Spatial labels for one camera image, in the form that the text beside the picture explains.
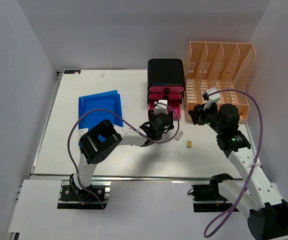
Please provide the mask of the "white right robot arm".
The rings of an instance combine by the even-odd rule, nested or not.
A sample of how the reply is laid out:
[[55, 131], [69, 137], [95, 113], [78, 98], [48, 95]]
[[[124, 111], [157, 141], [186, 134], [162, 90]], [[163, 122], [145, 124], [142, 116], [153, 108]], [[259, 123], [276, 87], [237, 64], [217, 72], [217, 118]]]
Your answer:
[[233, 178], [223, 173], [210, 181], [210, 195], [219, 200], [226, 198], [247, 220], [252, 236], [257, 240], [271, 240], [288, 236], [288, 202], [273, 187], [262, 167], [254, 160], [251, 145], [239, 130], [238, 108], [232, 104], [209, 108], [197, 104], [189, 115], [195, 125], [208, 125], [217, 134], [217, 144], [234, 165], [247, 187], [242, 189]]

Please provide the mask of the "small yellow eraser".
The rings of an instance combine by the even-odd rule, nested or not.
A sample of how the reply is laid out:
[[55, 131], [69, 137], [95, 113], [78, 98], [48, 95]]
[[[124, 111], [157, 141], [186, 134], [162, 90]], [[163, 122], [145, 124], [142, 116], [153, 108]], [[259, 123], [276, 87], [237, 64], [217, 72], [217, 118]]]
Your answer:
[[187, 141], [186, 147], [187, 147], [187, 148], [191, 148], [191, 147], [192, 147], [192, 142], [191, 142], [190, 140]]

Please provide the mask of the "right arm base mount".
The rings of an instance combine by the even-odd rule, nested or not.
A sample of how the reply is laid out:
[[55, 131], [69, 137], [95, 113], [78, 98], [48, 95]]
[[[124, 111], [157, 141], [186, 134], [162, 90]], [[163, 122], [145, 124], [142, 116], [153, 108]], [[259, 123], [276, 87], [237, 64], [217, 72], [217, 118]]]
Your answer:
[[232, 206], [225, 197], [219, 194], [218, 185], [226, 180], [233, 180], [233, 177], [222, 173], [212, 176], [208, 184], [191, 185], [187, 195], [193, 197], [195, 213], [222, 213]]

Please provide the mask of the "grey white eraser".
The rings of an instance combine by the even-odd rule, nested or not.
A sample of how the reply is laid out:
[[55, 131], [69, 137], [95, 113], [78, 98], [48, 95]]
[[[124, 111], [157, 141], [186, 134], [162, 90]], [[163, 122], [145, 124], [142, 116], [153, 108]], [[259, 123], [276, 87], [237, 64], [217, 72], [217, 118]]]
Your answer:
[[184, 133], [180, 130], [180, 131], [177, 133], [177, 135], [176, 135], [176, 137], [175, 137], [175, 140], [179, 141], [180, 138], [183, 136], [183, 134], [184, 134]]

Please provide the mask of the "black pink drawer organizer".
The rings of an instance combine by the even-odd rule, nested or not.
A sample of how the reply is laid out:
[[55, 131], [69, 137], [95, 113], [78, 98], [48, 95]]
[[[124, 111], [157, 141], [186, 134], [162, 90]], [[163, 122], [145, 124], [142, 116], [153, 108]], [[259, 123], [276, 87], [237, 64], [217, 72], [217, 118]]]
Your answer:
[[181, 118], [181, 104], [186, 90], [184, 65], [178, 58], [152, 58], [147, 63], [147, 104], [167, 100], [174, 118]]

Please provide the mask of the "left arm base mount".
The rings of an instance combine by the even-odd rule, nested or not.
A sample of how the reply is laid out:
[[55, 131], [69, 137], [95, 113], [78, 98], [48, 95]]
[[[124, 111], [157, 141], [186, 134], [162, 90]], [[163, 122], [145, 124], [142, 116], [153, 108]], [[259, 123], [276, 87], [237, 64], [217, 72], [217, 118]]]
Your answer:
[[60, 189], [57, 209], [104, 210], [108, 203], [110, 187], [106, 185], [92, 185], [90, 190], [97, 194], [103, 207], [93, 194], [81, 190], [80, 195], [77, 195], [69, 184], [64, 184]]

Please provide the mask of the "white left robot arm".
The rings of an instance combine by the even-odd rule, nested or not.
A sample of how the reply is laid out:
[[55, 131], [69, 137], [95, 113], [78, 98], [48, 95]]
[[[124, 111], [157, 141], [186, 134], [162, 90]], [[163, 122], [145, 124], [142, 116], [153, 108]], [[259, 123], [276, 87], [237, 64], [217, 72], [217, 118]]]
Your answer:
[[79, 139], [80, 160], [73, 163], [76, 173], [69, 179], [71, 192], [79, 200], [89, 194], [99, 197], [98, 189], [92, 187], [92, 177], [99, 163], [104, 161], [118, 146], [148, 147], [153, 144], [162, 144], [163, 134], [174, 128], [173, 120], [177, 116], [167, 106], [160, 110], [150, 110], [149, 120], [139, 129], [114, 125], [110, 120], [104, 119], [93, 128], [84, 133]]

